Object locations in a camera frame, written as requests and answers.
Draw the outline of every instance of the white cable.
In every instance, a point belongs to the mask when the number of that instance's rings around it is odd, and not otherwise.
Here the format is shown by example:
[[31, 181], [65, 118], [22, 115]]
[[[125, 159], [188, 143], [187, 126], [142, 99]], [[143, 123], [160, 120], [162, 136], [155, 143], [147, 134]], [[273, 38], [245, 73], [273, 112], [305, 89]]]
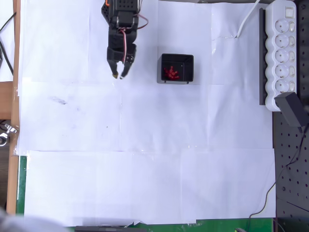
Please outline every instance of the white cable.
[[256, 0], [255, 4], [253, 5], [253, 7], [251, 8], [251, 10], [249, 11], [249, 13], [247, 14], [247, 16], [244, 18], [244, 20], [242, 21], [240, 28], [238, 30], [237, 36], [236, 38], [238, 38], [240, 36], [241, 30], [243, 25], [245, 24], [245, 22], [247, 21], [249, 15], [251, 15], [252, 11], [255, 9], [256, 5], [259, 3], [260, 0]]

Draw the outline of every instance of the red wire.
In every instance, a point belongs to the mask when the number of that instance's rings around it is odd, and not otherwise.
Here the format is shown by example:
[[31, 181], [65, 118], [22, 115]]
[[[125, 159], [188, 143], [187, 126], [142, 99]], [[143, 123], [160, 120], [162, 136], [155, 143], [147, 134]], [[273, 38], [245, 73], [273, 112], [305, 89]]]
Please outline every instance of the red wire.
[[125, 29], [120, 30], [121, 33], [123, 33], [124, 35], [124, 58], [123, 58], [123, 62], [125, 62], [126, 60], [126, 33], [124, 31]]
[[140, 14], [138, 14], [138, 17], [141, 17], [141, 18], [143, 18], [144, 20], [146, 20], [146, 24], [145, 25], [143, 25], [143, 26], [141, 26], [141, 27], [139, 27], [139, 28], [137, 28], [137, 30], [138, 29], [142, 29], [142, 28], [144, 28], [145, 26], [147, 26], [148, 25], [148, 23], [149, 23], [149, 20], [148, 20], [148, 18], [146, 18], [146, 17], [144, 17], [144, 16], [142, 16], [142, 15], [140, 15]]

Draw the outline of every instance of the black cable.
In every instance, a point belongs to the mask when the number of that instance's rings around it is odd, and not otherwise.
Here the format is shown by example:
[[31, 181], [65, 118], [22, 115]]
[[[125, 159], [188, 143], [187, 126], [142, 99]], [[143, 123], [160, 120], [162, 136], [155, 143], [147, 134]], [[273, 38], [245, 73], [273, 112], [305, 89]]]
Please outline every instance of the black cable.
[[140, 0], [140, 8], [139, 8], [139, 11], [138, 11], [138, 13], [137, 13], [137, 14], [139, 14], [139, 13], [140, 13], [142, 3], [143, 3], [143, 0]]
[[5, 25], [7, 25], [9, 23], [9, 21], [16, 15], [16, 12], [8, 19], [8, 21], [5, 22], [5, 24], [2, 26], [2, 28], [0, 29], [0, 32], [2, 31], [2, 29], [5, 27]]
[[3, 129], [2, 128], [2, 126], [1, 125], [3, 125], [3, 126], [5, 126], [5, 124], [4, 124], [4, 122], [5, 122], [6, 120], [2, 120], [2, 121], [0, 121], [0, 130], [2, 130], [2, 131], [7, 131], [6, 129]]
[[[8, 24], [8, 22], [16, 15], [16, 12], [8, 19], [8, 21], [5, 22], [5, 24], [2, 26], [2, 28], [0, 29], [0, 32], [3, 30], [3, 28]], [[7, 62], [8, 66], [9, 66], [9, 69], [11, 71], [11, 73], [13, 74], [13, 68], [11, 66], [11, 63], [9, 62], [9, 59], [8, 59], [8, 56], [6, 55], [6, 52], [4, 50], [4, 47], [0, 41], [0, 52], [3, 53], [3, 56], [4, 56], [4, 59], [5, 61]]]
[[286, 165], [282, 168], [282, 170], [281, 170], [281, 172], [279, 173], [279, 175], [278, 175], [277, 179], [275, 180], [274, 184], [273, 184], [273, 185], [270, 187], [270, 189], [267, 191], [266, 197], [265, 197], [265, 203], [264, 203], [263, 208], [262, 208], [259, 212], [257, 212], [257, 213], [250, 214], [250, 216], [249, 216], [249, 221], [248, 221], [248, 226], [247, 226], [247, 231], [248, 231], [248, 232], [249, 232], [249, 229], [250, 229], [250, 220], [251, 220], [251, 217], [252, 217], [253, 215], [260, 214], [260, 213], [265, 209], [266, 203], [267, 203], [267, 196], [268, 196], [268, 193], [271, 191], [271, 189], [275, 186], [275, 184], [276, 184], [277, 181], [279, 180], [279, 178], [280, 178], [280, 176], [281, 176], [283, 170], [284, 170], [285, 168], [287, 168], [289, 165], [291, 165], [291, 164], [295, 163], [296, 161], [298, 161], [298, 158], [299, 158], [299, 156], [300, 156], [301, 147], [302, 147], [302, 145], [303, 145], [304, 137], [305, 137], [305, 134], [306, 134], [306, 132], [307, 132], [307, 130], [308, 130], [308, 127], [309, 127], [309, 124], [307, 124], [307, 125], [305, 126], [305, 129], [304, 129], [304, 132], [303, 132], [303, 136], [302, 136], [302, 138], [301, 138], [301, 142], [300, 142], [299, 148], [296, 150], [296, 152], [295, 152], [294, 156], [292, 157], [291, 161], [290, 161], [288, 164], [286, 164]]
[[2, 43], [1, 43], [1, 41], [0, 41], [0, 52], [3, 53], [4, 59], [5, 59], [5, 61], [7, 62], [7, 64], [8, 64], [8, 66], [9, 66], [9, 69], [10, 69], [11, 73], [13, 74], [13, 68], [12, 68], [12, 66], [11, 66], [11, 63], [9, 62], [9, 58], [8, 58], [8, 56], [6, 55], [6, 52], [5, 52], [5, 50], [4, 50], [4, 47], [3, 47]]
[[274, 222], [276, 222], [278, 224], [278, 226], [280, 226], [280, 228], [282, 229], [283, 232], [285, 232], [284, 228], [278, 223], [278, 220], [276, 221], [275, 219], [273, 219]]

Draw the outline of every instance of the green mat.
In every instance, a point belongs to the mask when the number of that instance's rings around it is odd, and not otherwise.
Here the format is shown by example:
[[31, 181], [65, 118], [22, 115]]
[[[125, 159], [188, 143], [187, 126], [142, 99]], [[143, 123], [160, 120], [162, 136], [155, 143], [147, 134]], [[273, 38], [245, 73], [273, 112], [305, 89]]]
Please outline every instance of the green mat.
[[[24, 214], [25, 190], [27, 176], [27, 157], [20, 156], [18, 199], [16, 213]], [[196, 224], [145, 225], [137, 224], [135, 228], [147, 229], [147, 232], [234, 232], [235, 228], [247, 228], [248, 219], [198, 220]], [[250, 232], [273, 232], [272, 218], [251, 219]]]

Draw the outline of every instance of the robotic arm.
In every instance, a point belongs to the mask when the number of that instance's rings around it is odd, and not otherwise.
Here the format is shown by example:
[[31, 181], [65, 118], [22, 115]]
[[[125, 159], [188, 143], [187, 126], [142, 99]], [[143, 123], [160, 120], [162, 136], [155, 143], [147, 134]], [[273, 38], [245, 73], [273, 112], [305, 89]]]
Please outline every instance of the robotic arm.
[[102, 15], [109, 24], [107, 61], [112, 76], [118, 78], [117, 63], [124, 63], [120, 79], [129, 72], [135, 59], [139, 24], [139, 0], [106, 0], [101, 8]]

